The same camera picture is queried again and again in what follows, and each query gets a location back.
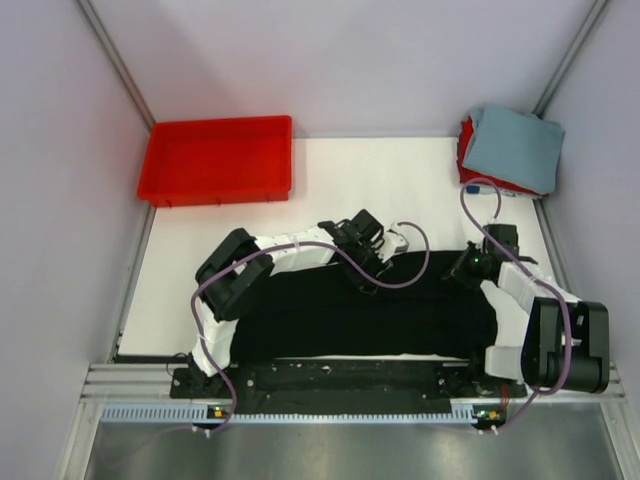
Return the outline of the black t-shirt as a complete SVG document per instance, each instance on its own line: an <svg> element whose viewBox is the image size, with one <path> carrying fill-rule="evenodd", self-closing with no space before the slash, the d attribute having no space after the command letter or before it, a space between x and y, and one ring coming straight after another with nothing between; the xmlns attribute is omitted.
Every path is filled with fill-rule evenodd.
<svg viewBox="0 0 640 480"><path fill-rule="evenodd" d="M439 355L467 358L495 343L495 309L480 290L444 280L457 251L394 258L382 281L413 285L361 292L340 265L271 277L231 343L235 362L284 357Z"/></svg>

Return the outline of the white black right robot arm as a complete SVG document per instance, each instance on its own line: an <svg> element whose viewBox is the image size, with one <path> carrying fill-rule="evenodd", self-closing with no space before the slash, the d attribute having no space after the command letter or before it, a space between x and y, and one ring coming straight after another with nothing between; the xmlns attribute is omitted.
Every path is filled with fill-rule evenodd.
<svg viewBox="0 0 640 480"><path fill-rule="evenodd" d="M487 396L504 379L539 392L599 394L609 384L609 312L563 290L535 260L519 254L517 227L490 224L481 244L471 241L443 276L470 290L493 282L528 315L520 346L490 346L467 370L469 388Z"/></svg>

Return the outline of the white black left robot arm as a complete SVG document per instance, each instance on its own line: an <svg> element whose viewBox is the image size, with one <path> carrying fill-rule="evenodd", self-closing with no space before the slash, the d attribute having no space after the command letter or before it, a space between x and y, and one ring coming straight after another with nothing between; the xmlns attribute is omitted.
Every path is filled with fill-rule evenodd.
<svg viewBox="0 0 640 480"><path fill-rule="evenodd" d="M256 302L258 290L283 273L337 266L362 292L375 292L368 280L379 278L392 258L407 250L406 238L386 229L367 210L349 220L322 221L294 233L254 236L244 228L231 231L195 274L197 315L192 384L205 396L226 387L224 370L241 316Z"/></svg>

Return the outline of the white blue folded t-shirt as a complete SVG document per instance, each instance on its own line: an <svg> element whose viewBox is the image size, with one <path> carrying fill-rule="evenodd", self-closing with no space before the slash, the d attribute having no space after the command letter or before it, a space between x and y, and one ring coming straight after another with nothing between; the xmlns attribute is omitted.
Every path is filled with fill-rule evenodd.
<svg viewBox="0 0 640 480"><path fill-rule="evenodd" d="M483 184L483 183L475 183L475 184L467 185L465 187L465 192L469 195L500 194L501 196L507 196L507 197L518 197L522 195L521 192L514 192L508 189L493 187L489 184Z"/></svg>

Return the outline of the light blue folded t-shirt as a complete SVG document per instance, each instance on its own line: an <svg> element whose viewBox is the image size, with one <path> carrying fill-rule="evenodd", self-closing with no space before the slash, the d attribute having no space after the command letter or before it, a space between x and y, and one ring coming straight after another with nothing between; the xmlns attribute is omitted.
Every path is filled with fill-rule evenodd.
<svg viewBox="0 0 640 480"><path fill-rule="evenodd" d="M559 123L534 114L496 105L474 108L461 124L461 180L483 177L512 191L552 194L564 138Z"/></svg>

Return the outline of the red plastic bin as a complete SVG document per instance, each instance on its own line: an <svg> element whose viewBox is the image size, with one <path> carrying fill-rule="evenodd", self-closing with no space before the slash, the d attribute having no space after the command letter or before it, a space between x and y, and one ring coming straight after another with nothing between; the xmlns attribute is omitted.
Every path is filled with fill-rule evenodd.
<svg viewBox="0 0 640 480"><path fill-rule="evenodd" d="M292 149L288 115L157 123L137 196L156 208L286 201Z"/></svg>

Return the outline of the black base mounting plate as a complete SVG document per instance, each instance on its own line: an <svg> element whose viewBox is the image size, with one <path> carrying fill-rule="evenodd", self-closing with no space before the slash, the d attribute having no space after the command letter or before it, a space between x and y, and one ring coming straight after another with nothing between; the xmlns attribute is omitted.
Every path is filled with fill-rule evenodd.
<svg viewBox="0 0 640 480"><path fill-rule="evenodd" d="M464 361L272 360L240 362L210 379L193 362L173 373L172 399L229 400L241 413L442 413L452 399L499 407L527 396L513 380L480 374Z"/></svg>

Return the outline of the aluminium right corner post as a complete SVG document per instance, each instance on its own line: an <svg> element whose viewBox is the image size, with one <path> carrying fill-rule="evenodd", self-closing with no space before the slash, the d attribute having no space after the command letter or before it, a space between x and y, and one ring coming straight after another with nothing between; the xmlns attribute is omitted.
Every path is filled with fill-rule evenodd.
<svg viewBox="0 0 640 480"><path fill-rule="evenodd" d="M591 3L585 18L582 20L576 34L573 36L568 48L533 108L532 113L535 116L543 118L546 115L580 55L586 49L600 24L604 21L611 4L612 2L610 0L596 0Z"/></svg>

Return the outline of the aluminium frame rail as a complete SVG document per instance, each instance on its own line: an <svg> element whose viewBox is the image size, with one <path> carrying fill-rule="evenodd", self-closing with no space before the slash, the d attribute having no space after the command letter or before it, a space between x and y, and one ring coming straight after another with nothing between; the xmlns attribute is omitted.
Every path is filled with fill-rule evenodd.
<svg viewBox="0 0 640 480"><path fill-rule="evenodd" d="M96 7L90 0L74 0L74 5L79 10L89 30L95 37L99 47L103 51L107 63L113 69L118 81L130 99L134 110L140 117L144 127L150 132L155 125L155 119L144 99L136 81L122 58L114 40L109 34Z"/></svg>

